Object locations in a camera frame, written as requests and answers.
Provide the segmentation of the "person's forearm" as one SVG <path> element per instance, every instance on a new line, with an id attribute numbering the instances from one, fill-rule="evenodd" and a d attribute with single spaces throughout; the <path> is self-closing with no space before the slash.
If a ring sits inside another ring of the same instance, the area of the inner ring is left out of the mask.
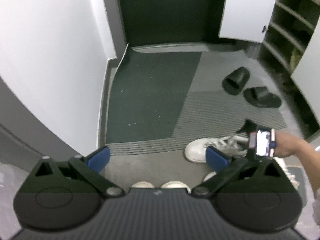
<path id="1" fill-rule="evenodd" d="M 303 141 L 299 146 L 297 157 L 306 171 L 316 199 L 319 190 L 319 152 Z"/>

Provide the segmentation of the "person's hand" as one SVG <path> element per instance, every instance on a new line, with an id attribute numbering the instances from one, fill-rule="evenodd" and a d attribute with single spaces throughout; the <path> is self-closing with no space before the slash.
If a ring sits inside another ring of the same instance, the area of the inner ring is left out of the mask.
<path id="1" fill-rule="evenodd" d="M 283 131 L 276 132 L 275 156 L 287 158 L 290 156 L 299 157 L 310 148 L 310 145 L 303 139 Z"/>

